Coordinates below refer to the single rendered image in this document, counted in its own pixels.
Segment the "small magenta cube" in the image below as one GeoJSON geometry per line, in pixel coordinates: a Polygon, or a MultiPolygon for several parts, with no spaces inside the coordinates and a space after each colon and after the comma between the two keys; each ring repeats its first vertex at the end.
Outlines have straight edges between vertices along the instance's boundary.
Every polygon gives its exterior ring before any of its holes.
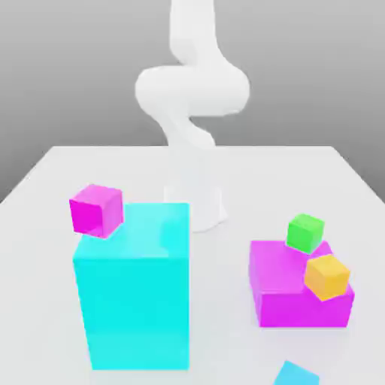
{"type": "Polygon", "coordinates": [[[77,233],[108,238],[124,220],[120,189],[90,184],[69,199],[69,204],[77,233]]]}

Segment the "small orange cube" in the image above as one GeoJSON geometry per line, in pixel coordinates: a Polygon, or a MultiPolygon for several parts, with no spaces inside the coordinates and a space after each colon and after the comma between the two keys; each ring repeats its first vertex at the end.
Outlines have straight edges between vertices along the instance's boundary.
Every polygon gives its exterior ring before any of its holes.
{"type": "Polygon", "coordinates": [[[307,261],[305,286],[322,302],[345,294],[349,278],[350,270],[332,254],[307,261]]]}

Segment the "small light blue cube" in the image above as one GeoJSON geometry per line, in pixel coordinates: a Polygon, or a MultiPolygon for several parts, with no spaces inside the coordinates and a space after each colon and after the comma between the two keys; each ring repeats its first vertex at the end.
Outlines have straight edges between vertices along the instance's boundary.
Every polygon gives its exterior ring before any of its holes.
{"type": "Polygon", "coordinates": [[[320,377],[290,361],[285,361],[273,385],[319,385],[320,377]]]}

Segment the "small green cube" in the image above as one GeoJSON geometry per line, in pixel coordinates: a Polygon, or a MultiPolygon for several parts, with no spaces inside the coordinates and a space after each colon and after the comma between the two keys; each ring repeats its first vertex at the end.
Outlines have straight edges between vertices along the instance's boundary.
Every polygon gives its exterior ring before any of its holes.
{"type": "Polygon", "coordinates": [[[320,245],[325,223],[308,214],[298,214],[288,225],[286,245],[306,254],[320,245]]]}

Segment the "large magenta box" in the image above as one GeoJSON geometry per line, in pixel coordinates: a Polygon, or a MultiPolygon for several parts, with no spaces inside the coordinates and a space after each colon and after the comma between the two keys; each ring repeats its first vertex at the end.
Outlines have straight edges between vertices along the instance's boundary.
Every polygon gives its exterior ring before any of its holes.
{"type": "Polygon", "coordinates": [[[284,241],[250,242],[249,281],[259,326],[347,326],[355,297],[351,286],[342,296],[324,302],[305,286],[307,261],[331,252],[327,241],[321,241],[311,254],[284,241]]]}

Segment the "large cyan box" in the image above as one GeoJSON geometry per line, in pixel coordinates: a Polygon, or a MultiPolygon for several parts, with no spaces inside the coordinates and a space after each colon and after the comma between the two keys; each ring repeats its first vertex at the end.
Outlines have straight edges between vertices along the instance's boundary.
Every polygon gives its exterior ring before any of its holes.
{"type": "Polygon", "coordinates": [[[73,256],[94,370],[189,368],[189,205],[132,203],[73,256]]]}

